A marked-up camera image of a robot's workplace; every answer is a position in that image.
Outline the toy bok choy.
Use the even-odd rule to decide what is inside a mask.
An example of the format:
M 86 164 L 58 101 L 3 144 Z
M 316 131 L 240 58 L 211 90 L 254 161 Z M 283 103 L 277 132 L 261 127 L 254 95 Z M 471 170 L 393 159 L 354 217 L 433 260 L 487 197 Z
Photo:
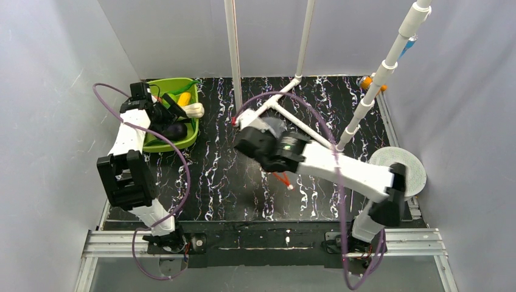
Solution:
M 204 106 L 201 103 L 193 103 L 182 108 L 185 110 L 188 119 L 198 119 L 204 116 Z

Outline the clear zip bag orange zipper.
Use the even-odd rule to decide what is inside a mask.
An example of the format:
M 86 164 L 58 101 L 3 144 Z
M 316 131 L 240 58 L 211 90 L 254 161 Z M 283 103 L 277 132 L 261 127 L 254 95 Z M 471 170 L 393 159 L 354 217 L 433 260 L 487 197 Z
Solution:
M 269 127 L 271 132 L 276 136 L 279 137 L 286 129 L 286 123 L 277 118 L 277 117 L 263 117 L 262 121 L 265 122 Z M 282 172 L 281 174 L 277 172 L 273 172 L 272 175 L 280 182 L 285 184 L 288 190 L 293 190 L 294 187 L 292 183 L 290 182 L 287 174 L 285 172 Z

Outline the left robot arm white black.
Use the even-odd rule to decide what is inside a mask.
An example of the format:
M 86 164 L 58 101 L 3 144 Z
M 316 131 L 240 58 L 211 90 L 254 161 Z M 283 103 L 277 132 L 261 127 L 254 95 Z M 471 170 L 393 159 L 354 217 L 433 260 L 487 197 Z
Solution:
M 147 133 L 168 139 L 184 111 L 169 97 L 165 106 L 151 93 L 146 82 L 130 85 L 127 96 L 115 117 L 120 127 L 114 145 L 97 160 L 109 203 L 140 219 L 150 228 L 143 239 L 167 252 L 179 253 L 187 246 L 183 229 L 158 200 L 158 188 L 144 159 Z

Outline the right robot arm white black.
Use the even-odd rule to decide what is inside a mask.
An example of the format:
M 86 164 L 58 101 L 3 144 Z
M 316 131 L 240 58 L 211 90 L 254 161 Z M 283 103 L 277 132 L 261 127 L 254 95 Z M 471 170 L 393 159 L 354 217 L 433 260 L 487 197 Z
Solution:
M 342 233 L 346 252 L 365 251 L 385 227 L 398 227 L 404 213 L 406 166 L 380 166 L 359 161 L 321 145 L 300 133 L 245 127 L 234 148 L 258 162 L 266 172 L 292 172 L 342 183 L 368 199 L 364 209 Z

